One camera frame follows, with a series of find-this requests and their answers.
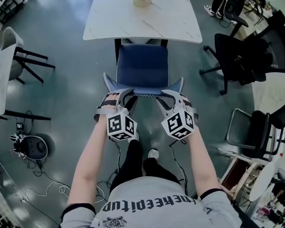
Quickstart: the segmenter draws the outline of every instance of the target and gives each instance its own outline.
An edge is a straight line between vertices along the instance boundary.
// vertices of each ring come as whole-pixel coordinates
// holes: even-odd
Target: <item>gray floor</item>
[[[84,41],[82,39],[85,22],[93,0],[29,0],[22,11],[7,26],[11,26],[22,37],[25,49],[47,55],[51,68],[31,65],[30,67],[43,79],[42,85],[32,75],[24,72],[18,81],[10,81],[6,108],[13,111],[50,116],[49,121],[35,121],[33,133],[46,134],[52,139],[51,155],[44,164],[44,171],[59,181],[71,185],[76,163],[93,130],[94,110],[100,104],[106,88],[102,73],[115,75],[114,41],[112,39]],[[212,0],[190,0],[198,19],[203,37],[201,45],[170,41],[169,65],[170,82],[183,76],[186,95],[197,108],[200,115],[199,127],[216,167],[218,176],[225,170],[227,159],[217,154],[215,147],[224,142],[231,111],[241,108],[251,113],[254,110],[252,87],[241,87],[238,83],[229,84],[229,93],[221,96],[222,77],[217,73],[199,75],[199,69],[216,65],[212,55],[203,51],[204,44],[214,46],[216,33],[230,34],[232,27],[223,28],[218,20],[210,18],[203,5]],[[151,147],[161,152],[159,163],[182,178],[181,172],[172,159],[168,144],[169,138],[160,122],[162,115],[151,98],[139,99],[134,120],[138,122],[141,143],[145,154]],[[51,183],[45,176],[37,178],[32,170],[13,153],[9,135],[15,132],[15,118],[0,120],[0,161],[11,178],[20,188],[32,188],[45,193]],[[122,143],[121,163],[124,161],[127,144]],[[190,168],[189,147],[180,143],[174,147],[179,163],[184,167],[189,179],[189,195],[195,192]],[[104,148],[99,181],[107,180],[116,169],[118,151],[115,145],[107,142]],[[55,223],[28,204],[21,203],[14,196],[8,177],[2,190],[11,209],[18,215],[23,227],[54,228]],[[101,185],[106,195],[108,190]],[[32,204],[52,217],[57,223],[67,203],[67,198],[51,187],[47,197],[38,197],[27,192]],[[98,203],[96,209],[104,205]]]

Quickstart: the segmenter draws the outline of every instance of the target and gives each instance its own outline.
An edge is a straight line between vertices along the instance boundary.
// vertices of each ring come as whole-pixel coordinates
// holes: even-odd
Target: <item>blue chair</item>
[[[156,45],[125,44],[117,55],[116,81],[104,73],[109,90],[133,88],[135,96],[164,97],[161,90],[181,93],[184,78],[169,86],[168,50]]]

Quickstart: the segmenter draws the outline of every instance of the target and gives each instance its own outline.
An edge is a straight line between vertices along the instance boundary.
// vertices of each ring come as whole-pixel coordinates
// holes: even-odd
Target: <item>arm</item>
[[[117,95],[110,95],[107,100],[117,100]],[[107,137],[106,116],[100,115],[92,135],[87,142],[76,166],[72,188],[67,204],[89,203],[94,205],[99,166],[102,150]]]
[[[210,189],[220,188],[219,182],[204,141],[200,135],[200,130],[197,126],[194,134],[191,134],[188,139],[194,182],[197,194],[200,197]]]

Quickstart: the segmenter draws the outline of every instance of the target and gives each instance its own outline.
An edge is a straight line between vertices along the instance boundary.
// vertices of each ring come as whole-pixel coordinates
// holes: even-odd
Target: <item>gray t-shirt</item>
[[[116,187],[100,212],[79,207],[67,212],[62,228],[239,228],[241,220],[227,195],[209,192],[201,201],[179,184],[139,177]]]

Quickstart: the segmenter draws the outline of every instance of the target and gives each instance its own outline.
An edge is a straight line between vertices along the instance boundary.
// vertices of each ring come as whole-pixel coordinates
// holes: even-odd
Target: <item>sneaker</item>
[[[148,158],[154,158],[158,160],[160,157],[160,152],[157,149],[151,149],[148,153]]]
[[[135,137],[129,138],[129,139],[128,139],[128,142],[130,143],[132,140],[137,140],[137,141],[139,141],[139,134],[138,134],[138,132],[136,132]]]
[[[217,11],[217,13],[215,14],[215,16],[218,18],[218,19],[222,19],[223,18],[223,15]]]
[[[211,6],[205,5],[205,6],[204,6],[204,9],[207,11],[207,13],[208,13],[211,17],[213,17],[213,16],[215,15],[215,12],[212,11]]]

